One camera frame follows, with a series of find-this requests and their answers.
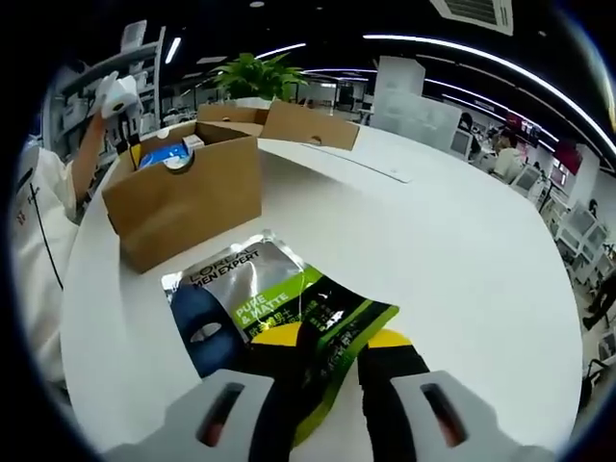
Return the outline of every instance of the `product packaging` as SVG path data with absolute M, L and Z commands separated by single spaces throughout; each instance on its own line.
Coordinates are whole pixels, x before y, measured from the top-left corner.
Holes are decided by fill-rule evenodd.
M 156 149 L 148 154 L 145 154 L 139 163 L 139 168 L 145 168 L 153 166 L 159 162 L 169 163 L 174 165 L 177 162 L 182 162 L 185 159 L 189 159 L 190 154 L 186 149 L 186 146 L 182 142 L 172 144 L 171 146 L 164 146 L 160 149 Z
M 162 284 L 187 352 L 202 377 L 220 368 L 241 369 L 235 360 L 257 335 L 301 322 L 294 377 L 289 380 L 294 446 L 319 426 L 362 348 L 398 312 L 397 306 L 337 284 L 270 231 L 168 274 Z

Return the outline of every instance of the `cardboard box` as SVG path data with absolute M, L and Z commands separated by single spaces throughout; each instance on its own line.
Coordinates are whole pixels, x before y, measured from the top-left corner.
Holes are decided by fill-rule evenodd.
M 135 171 L 129 153 L 102 192 L 124 257 L 138 272 L 261 215 L 257 136 L 351 149 L 359 127 L 296 105 L 269 111 L 199 107 L 197 121 L 141 142 L 141 156 L 197 135 L 205 145 L 173 171 L 159 163 Z
M 283 101 L 274 101 L 269 110 L 203 104 L 199 106 L 197 119 L 230 122 L 224 126 L 239 128 L 259 138 L 309 142 L 347 150 L 353 148 L 359 132 L 359 126 L 354 123 Z

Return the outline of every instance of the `potted plant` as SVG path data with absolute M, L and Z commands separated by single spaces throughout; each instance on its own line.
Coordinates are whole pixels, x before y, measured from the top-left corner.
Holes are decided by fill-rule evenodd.
M 212 80 L 225 90 L 238 106 L 267 109 L 273 98 L 288 101 L 293 84 L 306 85 L 300 67 L 286 67 L 281 61 L 287 56 L 278 55 L 270 60 L 259 60 L 250 53 L 212 70 Z

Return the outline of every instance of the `white shirt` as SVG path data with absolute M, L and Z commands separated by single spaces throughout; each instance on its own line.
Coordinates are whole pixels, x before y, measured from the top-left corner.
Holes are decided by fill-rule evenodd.
M 494 172 L 508 185 L 524 168 L 522 153 L 515 147 L 505 147 L 499 152 L 499 157 L 494 165 Z
M 62 281 L 78 229 L 71 221 L 76 212 L 71 165 L 65 166 L 56 154 L 41 149 L 32 187 Z M 44 378 L 60 382 L 64 380 L 60 352 L 63 291 L 45 247 L 29 185 L 17 196 L 13 215 L 13 268 L 26 338 Z

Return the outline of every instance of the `white desk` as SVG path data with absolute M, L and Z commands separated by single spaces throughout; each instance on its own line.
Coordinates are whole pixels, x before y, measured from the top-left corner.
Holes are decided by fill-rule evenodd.
M 120 262 L 100 190 L 93 199 L 64 280 L 62 348 L 77 419 L 96 448 L 140 440 L 199 381 L 160 277 L 264 228 L 353 291 L 399 305 L 388 327 L 491 403 L 511 437 L 549 449 L 568 439 L 581 379 L 576 303 L 530 203 L 447 154 L 370 127 L 352 156 L 410 182 L 325 152 L 336 149 L 259 147 L 274 154 L 263 154 L 263 215 L 144 275 Z M 346 382 L 321 426 L 329 431 L 292 460 L 372 460 L 361 393 Z

